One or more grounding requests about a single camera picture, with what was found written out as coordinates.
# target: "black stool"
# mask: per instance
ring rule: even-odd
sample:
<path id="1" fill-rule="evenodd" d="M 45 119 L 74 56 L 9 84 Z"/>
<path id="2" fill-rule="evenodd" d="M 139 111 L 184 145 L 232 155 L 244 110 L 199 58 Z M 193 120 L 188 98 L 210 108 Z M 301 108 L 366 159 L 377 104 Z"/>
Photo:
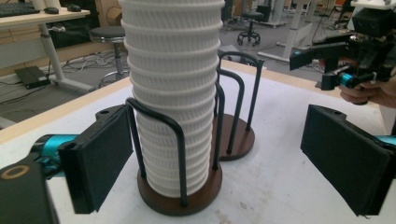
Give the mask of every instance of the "black stool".
<path id="1" fill-rule="evenodd" d="M 253 22 L 254 22 L 254 20 L 257 20 L 257 21 L 262 20 L 263 16 L 264 15 L 262 15 L 262 13 L 260 13 L 260 12 L 244 12 L 244 13 L 242 13 L 242 17 L 249 19 L 250 24 L 249 24 L 247 32 L 244 31 L 239 34 L 238 39 L 237 39 L 237 42 L 239 45 L 243 44 L 245 37 L 247 37 L 248 42 L 250 42 L 252 38 L 254 39 L 253 47 L 260 44 L 261 38 L 260 38 L 259 34 L 257 34 L 256 32 L 253 31 Z"/>
<path id="2" fill-rule="evenodd" d="M 120 59 L 120 43 L 123 43 L 125 38 L 125 31 L 121 26 L 103 26 L 90 30 L 90 38 L 91 41 L 101 42 L 101 43 L 112 43 L 114 45 L 115 50 L 115 61 L 117 66 L 116 72 L 111 72 L 105 75 L 100 83 L 99 88 L 105 85 L 105 83 L 111 83 L 114 81 L 118 81 L 124 78 L 124 73 L 128 73 L 128 71 L 124 71 L 122 68 L 122 63 Z M 115 76 L 115 79 L 112 81 L 105 81 L 106 78 Z"/>

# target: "round wooden base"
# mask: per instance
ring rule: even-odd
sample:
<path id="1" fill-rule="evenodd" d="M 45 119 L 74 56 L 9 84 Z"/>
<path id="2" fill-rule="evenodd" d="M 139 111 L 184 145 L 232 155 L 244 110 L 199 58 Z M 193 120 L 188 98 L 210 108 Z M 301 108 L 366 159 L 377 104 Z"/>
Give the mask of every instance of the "round wooden base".
<path id="1" fill-rule="evenodd" d="M 221 146 L 219 152 L 220 161 L 234 161 L 246 156 L 253 148 L 255 134 L 253 129 L 246 131 L 247 123 L 243 120 L 238 120 L 236 127 L 236 135 L 233 142 L 232 153 L 227 153 L 228 143 L 230 141 L 231 128 L 233 127 L 233 115 L 224 114 L 221 132 Z M 216 142 L 216 131 L 218 129 L 218 117 L 213 119 L 213 137 L 212 148 Z"/>
<path id="2" fill-rule="evenodd" d="M 168 198 L 151 188 L 147 179 L 143 179 L 140 170 L 137 173 L 137 186 L 143 201 L 153 210 L 174 217 L 182 217 L 202 211 L 210 205 L 219 194 L 222 182 L 222 170 L 209 168 L 209 176 L 200 190 L 187 197 L 188 205 L 181 206 L 180 198 Z"/>

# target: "gray floor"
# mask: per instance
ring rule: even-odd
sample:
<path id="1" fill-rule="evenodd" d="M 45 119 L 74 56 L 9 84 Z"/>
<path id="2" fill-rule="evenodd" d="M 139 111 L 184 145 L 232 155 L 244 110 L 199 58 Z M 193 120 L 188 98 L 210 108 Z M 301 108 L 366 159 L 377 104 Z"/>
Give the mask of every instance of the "gray floor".
<path id="1" fill-rule="evenodd" d="M 305 17 L 301 17 L 300 25 L 304 26 Z M 286 25 L 277 26 L 276 28 L 255 24 L 255 31 L 262 37 L 260 45 L 253 47 L 247 40 L 242 46 L 236 42 L 238 34 L 241 32 L 238 27 L 225 26 L 220 30 L 219 38 L 222 46 L 235 46 L 240 51 L 250 54 L 260 60 L 263 60 L 263 65 L 271 71 L 276 71 L 289 76 L 306 78 L 313 81 L 321 79 L 322 70 L 316 64 L 309 64 L 300 69 L 290 71 L 289 64 L 280 62 L 270 58 L 263 58 L 259 56 L 258 51 L 262 51 L 277 56 L 282 56 L 283 47 L 277 46 L 276 42 L 284 43 L 290 30 L 292 15 L 283 15 L 282 21 Z M 311 34 L 307 37 L 301 46 L 308 46 L 313 40 L 322 39 L 325 36 L 336 35 L 338 31 L 333 29 L 333 20 L 314 16 L 313 28 Z M 89 85 L 97 86 L 104 74 L 115 71 L 115 63 L 113 60 L 114 52 L 101 52 L 94 55 L 88 55 L 84 58 L 64 62 L 64 74 L 66 77 L 77 80 Z M 124 67 L 126 65 L 126 55 L 122 56 Z M 44 88 L 36 88 L 33 90 L 26 90 L 21 84 L 9 85 L 20 82 L 15 75 L 9 75 L 0 78 L 0 117 L 20 122 L 28 119 L 34 115 L 42 113 L 57 105 L 64 104 L 68 101 L 78 98 L 83 95 L 83 92 L 70 90 L 56 85 L 48 85 Z"/>

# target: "cup holder stand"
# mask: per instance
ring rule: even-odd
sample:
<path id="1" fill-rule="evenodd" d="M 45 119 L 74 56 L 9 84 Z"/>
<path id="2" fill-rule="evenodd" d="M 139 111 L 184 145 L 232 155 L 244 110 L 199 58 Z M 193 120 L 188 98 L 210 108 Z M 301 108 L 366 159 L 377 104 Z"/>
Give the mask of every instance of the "cup holder stand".
<path id="1" fill-rule="evenodd" d="M 219 98 L 219 113 L 217 114 L 217 125 L 222 126 L 224 115 L 224 92 L 221 86 L 216 83 L 217 99 Z M 185 152 L 185 138 L 181 127 L 173 119 L 166 117 L 163 114 L 152 111 L 141 105 L 134 98 L 126 100 L 128 105 L 128 122 L 131 124 L 132 137 L 134 139 L 134 148 L 139 164 L 139 171 L 137 173 L 137 186 L 143 201 L 154 211 L 168 216 L 187 216 L 202 211 L 219 194 L 222 182 L 222 170 L 219 165 L 219 149 L 221 144 L 221 131 L 216 131 L 214 135 L 215 142 L 211 150 L 210 162 L 211 166 L 208 169 L 208 178 L 205 184 L 192 195 L 187 196 L 187 180 L 186 180 L 186 152 Z M 134 110 L 142 113 L 152 119 L 168 125 L 177 136 L 177 150 L 178 150 L 178 165 L 180 176 L 180 197 L 170 198 L 156 192 L 147 181 L 147 174 L 145 164 L 143 162 L 142 149 L 140 146 Z"/>
<path id="2" fill-rule="evenodd" d="M 247 122 L 239 118 L 242 100 L 245 92 L 245 84 L 240 76 L 237 74 L 221 69 L 221 59 L 226 56 L 239 56 L 248 58 L 253 65 L 256 66 L 256 78 L 254 82 L 253 93 L 251 97 L 250 109 L 248 113 Z M 251 128 L 251 121 L 253 118 L 254 107 L 256 104 L 257 93 L 259 90 L 260 79 L 262 76 L 262 62 L 256 60 L 254 57 L 247 55 L 246 53 L 238 51 L 226 51 L 219 56 L 218 66 L 218 83 L 220 75 L 235 79 L 239 85 L 238 98 L 236 101 L 235 112 L 233 115 L 225 114 L 223 116 L 223 122 L 220 126 L 218 123 L 217 116 L 217 104 L 215 106 L 215 118 L 213 120 L 213 136 L 216 136 L 218 127 L 223 130 L 223 136 L 221 138 L 221 147 L 219 150 L 220 161 L 234 161 L 246 156 L 253 148 L 255 133 Z"/>

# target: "white table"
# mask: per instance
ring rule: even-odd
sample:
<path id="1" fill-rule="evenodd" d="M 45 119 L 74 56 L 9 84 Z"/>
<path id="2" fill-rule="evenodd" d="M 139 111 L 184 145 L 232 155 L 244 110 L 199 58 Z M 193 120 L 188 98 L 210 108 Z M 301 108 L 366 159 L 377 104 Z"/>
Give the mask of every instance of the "white table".
<path id="1" fill-rule="evenodd" d="M 233 70 L 242 65 L 224 63 Z M 49 189 L 61 223 L 265 223 L 265 224 L 389 224 L 396 220 L 393 182 L 379 217 L 355 217 L 342 197 L 300 150 L 308 104 L 325 105 L 347 114 L 347 119 L 370 134 L 383 134 L 376 105 L 357 106 L 309 87 L 314 82 L 263 71 L 252 128 L 256 142 L 238 161 L 222 162 L 222 187 L 205 210 L 187 217 L 167 217 L 151 210 L 136 184 L 135 154 L 126 163 L 100 211 L 75 215 L 64 178 L 52 178 Z M 249 98 L 253 76 L 242 74 Z M 233 112 L 236 84 L 222 79 L 226 112 Z M 32 119 L 0 131 L 0 167 L 23 158 L 33 142 L 47 133 L 81 133 L 94 114 L 124 103 L 132 95 L 128 79 L 87 94 Z M 241 118 L 248 116 L 249 99 Z"/>
<path id="2" fill-rule="evenodd" d="M 88 10 L 69 12 L 66 8 L 62 7 L 59 11 L 59 14 L 46 14 L 41 11 L 40 13 L 36 14 L 1 18 L 0 30 L 38 25 L 41 32 L 41 37 L 27 41 L 0 45 L 0 68 L 48 56 L 55 72 L 55 76 L 50 77 L 53 82 L 82 91 L 93 91 L 95 89 L 93 86 L 76 82 L 64 77 L 64 72 L 62 71 L 58 55 L 56 54 L 55 47 L 53 46 L 52 39 L 46 25 L 46 23 L 50 22 L 82 18 L 89 14 L 90 11 Z"/>

